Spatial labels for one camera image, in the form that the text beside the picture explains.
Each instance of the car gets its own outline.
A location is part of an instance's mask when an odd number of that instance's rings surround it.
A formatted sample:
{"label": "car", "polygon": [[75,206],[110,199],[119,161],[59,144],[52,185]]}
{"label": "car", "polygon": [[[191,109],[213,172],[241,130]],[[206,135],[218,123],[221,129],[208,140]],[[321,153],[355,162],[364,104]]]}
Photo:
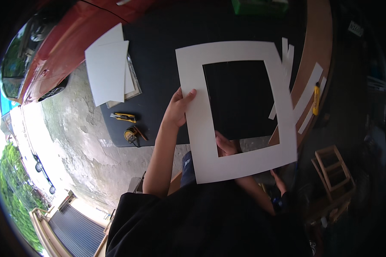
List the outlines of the car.
{"label": "car", "polygon": [[7,48],[0,67],[3,94],[26,105],[60,93],[96,39],[118,23],[140,17],[154,2],[50,1]]}
{"label": "car", "polygon": [[33,158],[36,160],[36,171],[41,172],[43,176],[46,178],[47,182],[50,185],[50,189],[48,190],[51,194],[56,193],[56,188],[54,187],[53,183],[50,181],[50,178],[48,177],[46,171],[44,170],[43,164],[41,163],[39,157],[37,154],[33,153]]}

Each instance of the wooden stool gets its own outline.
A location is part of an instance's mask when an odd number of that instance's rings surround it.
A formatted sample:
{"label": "wooden stool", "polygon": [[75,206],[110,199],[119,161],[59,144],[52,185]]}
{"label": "wooden stool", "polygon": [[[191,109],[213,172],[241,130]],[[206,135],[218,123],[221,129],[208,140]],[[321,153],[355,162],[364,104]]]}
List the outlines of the wooden stool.
{"label": "wooden stool", "polygon": [[[332,198],[332,193],[344,186],[345,184],[351,182],[353,185],[352,190],[355,189],[356,185],[353,179],[351,178],[349,169],[346,167],[345,162],[343,161],[343,158],[341,157],[339,150],[336,146],[330,146],[321,150],[317,150],[314,154],[316,158],[312,159],[312,163],[317,173],[319,174],[320,180],[324,185],[330,202],[334,201],[334,199]],[[335,156],[338,161],[325,167],[322,159],[326,157],[329,158],[332,155],[333,157]],[[337,182],[335,185],[332,185],[331,179],[341,174],[342,172],[344,172],[345,178],[341,182]]]}

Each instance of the jeans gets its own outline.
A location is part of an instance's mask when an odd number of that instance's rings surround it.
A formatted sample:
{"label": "jeans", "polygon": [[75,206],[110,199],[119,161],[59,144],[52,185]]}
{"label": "jeans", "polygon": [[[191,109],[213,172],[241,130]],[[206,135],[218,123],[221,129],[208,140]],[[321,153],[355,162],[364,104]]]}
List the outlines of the jeans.
{"label": "jeans", "polygon": [[182,172],[181,172],[181,179],[180,179],[180,188],[190,184],[190,183],[196,183],[196,175],[194,173],[194,167],[193,167],[193,159],[192,159],[192,152],[189,151],[188,153],[183,156],[183,164],[182,164]]}

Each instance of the black table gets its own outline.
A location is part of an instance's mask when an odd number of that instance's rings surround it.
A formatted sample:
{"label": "black table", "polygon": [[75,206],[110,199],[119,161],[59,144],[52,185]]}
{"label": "black table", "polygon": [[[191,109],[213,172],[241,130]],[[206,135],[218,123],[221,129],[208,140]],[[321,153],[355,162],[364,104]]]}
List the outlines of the black table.
{"label": "black table", "polygon": [[[135,124],[148,138],[140,146],[153,146],[166,107],[180,87],[175,49],[231,40],[270,41],[282,55],[282,37],[295,46],[291,83],[296,78],[305,38],[305,6],[290,5],[285,18],[236,16],[231,1],[187,1],[155,8],[134,23],[123,26],[129,54],[142,94],[110,109],[101,106],[113,143],[133,146],[124,131],[133,125],[109,117],[120,112],[136,115]],[[204,67],[214,126],[229,139],[271,135],[277,121],[268,116],[273,105],[262,62],[230,62]],[[177,144],[189,143],[187,126],[180,128]]]}

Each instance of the black cloth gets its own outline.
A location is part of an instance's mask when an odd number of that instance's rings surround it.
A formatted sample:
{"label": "black cloth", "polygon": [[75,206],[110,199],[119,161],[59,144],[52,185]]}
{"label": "black cloth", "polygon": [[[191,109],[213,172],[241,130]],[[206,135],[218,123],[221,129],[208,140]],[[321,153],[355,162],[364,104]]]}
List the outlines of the black cloth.
{"label": "black cloth", "polygon": [[160,199],[123,194],[106,256],[309,256],[301,221],[270,216],[234,181],[191,183]]}

